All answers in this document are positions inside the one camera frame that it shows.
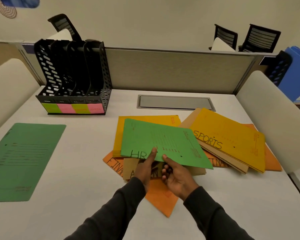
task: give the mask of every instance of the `person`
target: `person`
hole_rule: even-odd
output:
[[[149,189],[151,165],[156,154],[157,149],[154,147],[148,158],[137,165],[135,177],[117,190],[108,203],[87,218],[65,240],[122,239],[139,203]],[[185,167],[166,155],[162,158],[166,162],[162,169],[162,181],[172,193],[183,200],[183,205],[207,240],[252,240],[204,188],[195,182]]]

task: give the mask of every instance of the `black sleeve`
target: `black sleeve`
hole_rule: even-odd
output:
[[[145,195],[144,185],[138,178],[133,177],[65,240],[121,240]]]
[[[183,204],[207,240],[253,240],[203,187],[196,188]]]

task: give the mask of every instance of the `green folder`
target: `green folder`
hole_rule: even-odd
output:
[[[125,119],[121,156],[146,159],[153,147],[156,161],[166,154],[181,165],[213,169],[191,129]]]
[[[28,201],[66,128],[16,123],[0,141],[0,202]]]

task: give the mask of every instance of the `hand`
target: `hand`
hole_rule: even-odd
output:
[[[164,169],[162,169],[162,181],[172,193],[185,201],[199,185],[192,178],[188,169],[168,158],[165,154],[162,158],[168,164],[164,165]]]
[[[143,183],[146,193],[148,192],[149,184],[150,184],[151,169],[152,169],[151,165],[155,161],[156,155],[157,155],[157,149],[154,147],[152,148],[148,158],[144,162],[139,161],[139,164],[136,166],[134,176],[140,179],[140,181]]]

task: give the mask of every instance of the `yellow sports folder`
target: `yellow sports folder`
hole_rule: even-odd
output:
[[[121,157],[120,150],[122,144],[122,136],[124,133],[124,120],[134,119],[160,125],[179,126],[181,121],[177,115],[158,115],[158,116],[119,116],[117,132],[115,134],[113,157]]]
[[[265,136],[208,109],[202,109],[190,129],[195,137],[249,167],[265,171]]]

